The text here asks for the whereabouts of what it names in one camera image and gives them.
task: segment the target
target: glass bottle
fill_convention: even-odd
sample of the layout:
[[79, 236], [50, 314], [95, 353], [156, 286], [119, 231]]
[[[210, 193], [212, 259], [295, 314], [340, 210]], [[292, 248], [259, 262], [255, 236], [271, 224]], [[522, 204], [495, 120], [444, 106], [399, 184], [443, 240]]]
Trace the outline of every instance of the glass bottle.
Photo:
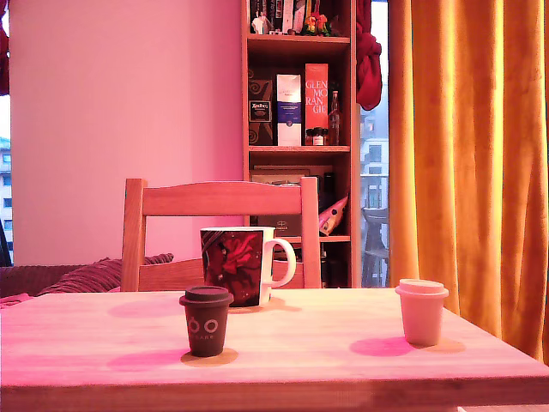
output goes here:
[[305, 131], [305, 146], [312, 146], [313, 129], [307, 129]]
[[332, 106], [328, 115], [329, 121], [329, 145], [338, 146], [340, 144], [340, 102], [337, 99], [337, 90], [332, 92]]
[[323, 128], [322, 127], [315, 127], [313, 129], [312, 145], [313, 146], [323, 146], [324, 145], [324, 137], [323, 137]]
[[323, 128], [323, 140], [324, 140], [324, 146], [330, 146], [328, 129], [326, 128]]

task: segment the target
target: mug handle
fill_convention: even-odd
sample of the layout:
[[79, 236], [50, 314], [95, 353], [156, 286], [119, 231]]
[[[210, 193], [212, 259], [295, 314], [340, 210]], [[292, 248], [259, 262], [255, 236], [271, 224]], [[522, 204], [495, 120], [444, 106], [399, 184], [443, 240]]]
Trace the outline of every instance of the mug handle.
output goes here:
[[286, 271], [286, 274], [282, 279], [279, 281], [273, 281], [271, 282], [265, 282], [266, 285], [270, 286], [271, 288], [279, 288], [280, 286], [286, 285], [288, 282], [290, 282], [293, 278], [293, 275], [295, 274], [295, 268], [296, 268], [296, 261], [295, 261], [295, 251], [293, 251], [292, 245], [290, 245], [290, 242], [284, 239], [272, 239], [265, 242], [265, 249], [271, 248], [273, 249], [275, 245], [282, 246], [282, 249], [284, 249], [284, 252], [286, 253], [287, 259], [288, 259], [288, 269]]

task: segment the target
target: black cup lid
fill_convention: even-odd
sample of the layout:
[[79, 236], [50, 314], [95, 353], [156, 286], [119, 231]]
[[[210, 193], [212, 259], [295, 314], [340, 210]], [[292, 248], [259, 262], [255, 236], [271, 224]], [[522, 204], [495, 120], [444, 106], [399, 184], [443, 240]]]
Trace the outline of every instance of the black cup lid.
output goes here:
[[185, 290], [185, 295], [179, 298], [179, 304], [221, 303], [226, 300], [229, 300], [228, 303], [231, 303], [233, 299], [232, 294], [225, 288], [219, 286], [196, 286]]

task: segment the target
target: white box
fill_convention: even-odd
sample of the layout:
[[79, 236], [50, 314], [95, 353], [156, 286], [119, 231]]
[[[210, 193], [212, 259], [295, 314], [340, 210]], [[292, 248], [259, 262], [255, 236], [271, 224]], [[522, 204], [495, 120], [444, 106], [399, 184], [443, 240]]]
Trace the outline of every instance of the white box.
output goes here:
[[301, 146], [301, 76], [276, 75], [278, 145]]

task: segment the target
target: red cloth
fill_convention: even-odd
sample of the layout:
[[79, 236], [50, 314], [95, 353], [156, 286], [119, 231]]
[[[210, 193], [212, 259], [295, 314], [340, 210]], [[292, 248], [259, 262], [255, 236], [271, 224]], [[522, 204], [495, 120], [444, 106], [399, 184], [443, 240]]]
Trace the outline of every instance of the red cloth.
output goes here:
[[8, 0], [0, 0], [0, 96], [9, 94], [9, 39], [2, 26], [7, 5]]
[[357, 0], [357, 102], [365, 110], [381, 100], [381, 45], [370, 31], [371, 0]]

